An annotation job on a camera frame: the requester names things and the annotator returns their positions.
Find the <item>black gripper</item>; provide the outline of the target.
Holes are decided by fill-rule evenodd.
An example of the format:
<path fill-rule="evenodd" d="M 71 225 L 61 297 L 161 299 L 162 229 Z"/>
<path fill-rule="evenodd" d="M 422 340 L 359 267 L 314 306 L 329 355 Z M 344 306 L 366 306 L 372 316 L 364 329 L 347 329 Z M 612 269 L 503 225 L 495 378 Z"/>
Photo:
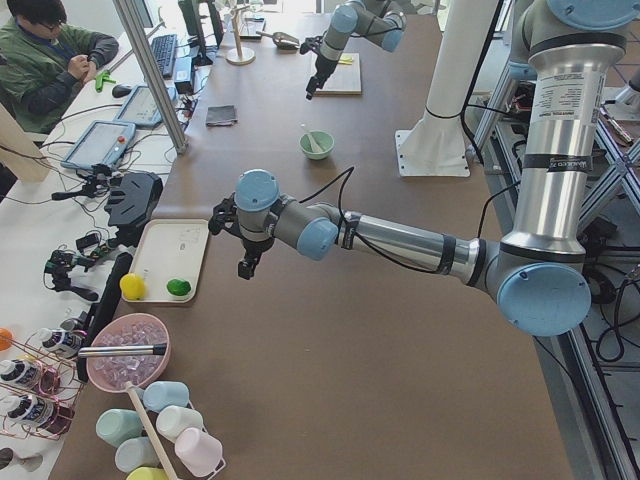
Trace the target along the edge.
<path fill-rule="evenodd" d="M 310 77 L 306 86 L 306 99 L 312 100 L 317 89 L 323 88 L 326 81 L 334 73 L 340 59 L 340 50 L 331 46 L 323 36 L 307 37 L 300 46 L 302 55 L 316 54 L 316 73 Z"/>
<path fill-rule="evenodd" d="M 237 272 L 242 279 L 252 279 L 254 277 L 262 254 L 273 247 L 272 238 L 250 240 L 249 236 L 241 231 L 234 194 L 224 198 L 218 205 L 213 207 L 208 228 L 212 235 L 218 235 L 222 231 L 226 231 L 241 240 L 245 253 L 244 257 L 238 262 Z"/>

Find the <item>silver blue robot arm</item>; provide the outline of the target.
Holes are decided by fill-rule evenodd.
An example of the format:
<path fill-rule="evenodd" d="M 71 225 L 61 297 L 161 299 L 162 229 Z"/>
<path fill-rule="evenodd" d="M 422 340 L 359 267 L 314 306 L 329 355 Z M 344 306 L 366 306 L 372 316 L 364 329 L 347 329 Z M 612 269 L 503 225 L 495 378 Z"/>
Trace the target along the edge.
<path fill-rule="evenodd" d="M 507 78 L 535 84 L 511 229 L 499 241 L 394 223 L 340 204 L 284 194 L 264 169 L 244 172 L 215 206 L 212 234 L 240 239 L 238 273 L 250 279 L 264 252 L 283 242 L 313 260 L 332 246 L 375 253 L 401 267 L 452 275 L 487 293 L 502 316 L 532 335 L 564 334 L 592 300 L 578 240 L 582 201 L 608 69 L 625 52 L 635 1 L 522 1 Z"/>

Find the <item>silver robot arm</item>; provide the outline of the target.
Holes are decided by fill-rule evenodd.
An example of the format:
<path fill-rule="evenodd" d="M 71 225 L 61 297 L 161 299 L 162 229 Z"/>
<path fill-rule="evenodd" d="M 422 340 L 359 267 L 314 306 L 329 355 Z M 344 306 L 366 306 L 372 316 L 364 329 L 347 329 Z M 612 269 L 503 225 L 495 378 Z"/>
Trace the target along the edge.
<path fill-rule="evenodd" d="M 406 16 L 396 1 L 346 1 L 335 8 L 329 26 L 321 34 L 307 37 L 299 47 L 304 55 L 316 54 L 315 73 L 306 86 L 306 99 L 335 72 L 351 38 L 364 38 L 387 52 L 399 45 L 406 29 Z"/>

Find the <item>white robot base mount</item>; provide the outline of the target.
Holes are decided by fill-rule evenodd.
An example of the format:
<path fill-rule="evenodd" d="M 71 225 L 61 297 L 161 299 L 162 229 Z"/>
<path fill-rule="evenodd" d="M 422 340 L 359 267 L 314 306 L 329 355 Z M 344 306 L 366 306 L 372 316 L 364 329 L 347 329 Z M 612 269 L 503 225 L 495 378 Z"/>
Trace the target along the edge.
<path fill-rule="evenodd" d="M 463 109 L 484 44 L 495 30 L 501 3 L 454 1 L 450 7 L 423 117 L 396 132 L 403 177 L 467 177 Z"/>

